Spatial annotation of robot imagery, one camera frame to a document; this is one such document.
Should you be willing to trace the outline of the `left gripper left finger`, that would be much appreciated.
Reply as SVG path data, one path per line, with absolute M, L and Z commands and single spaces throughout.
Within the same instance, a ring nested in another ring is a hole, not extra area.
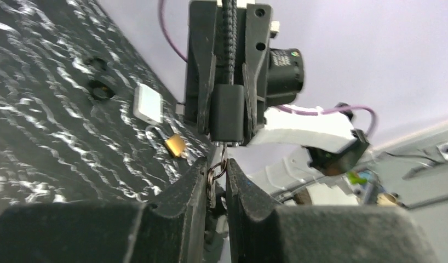
M 0 262 L 201 262 L 205 158 L 147 203 L 37 203 L 0 215 Z

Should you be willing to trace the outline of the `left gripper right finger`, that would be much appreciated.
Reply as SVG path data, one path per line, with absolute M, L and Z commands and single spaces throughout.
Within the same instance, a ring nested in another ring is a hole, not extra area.
M 232 262 L 438 262 L 429 240 L 399 207 L 288 206 L 227 161 Z

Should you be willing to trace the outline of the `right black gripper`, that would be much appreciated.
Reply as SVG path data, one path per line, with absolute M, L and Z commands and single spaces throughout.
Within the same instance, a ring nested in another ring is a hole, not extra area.
M 245 87 L 245 144 L 265 126 L 268 107 L 293 102 L 303 87 L 300 51 L 269 46 L 278 31 L 272 14 L 267 4 L 248 3 L 237 9 L 234 81 Z M 217 1 L 192 1 L 188 22 L 186 120 L 208 135 L 211 92 L 224 73 L 222 7 Z

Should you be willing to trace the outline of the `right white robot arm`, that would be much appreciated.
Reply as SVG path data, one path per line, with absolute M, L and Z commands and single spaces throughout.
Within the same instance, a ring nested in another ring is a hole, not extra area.
M 351 171 L 369 147 L 352 125 L 354 107 L 292 105 L 303 88 L 297 49 L 274 49 L 272 7 L 254 1 L 192 1 L 189 6 L 185 119 L 229 147 L 292 144 L 297 149 L 250 174 L 288 199 L 308 174 L 324 182 Z

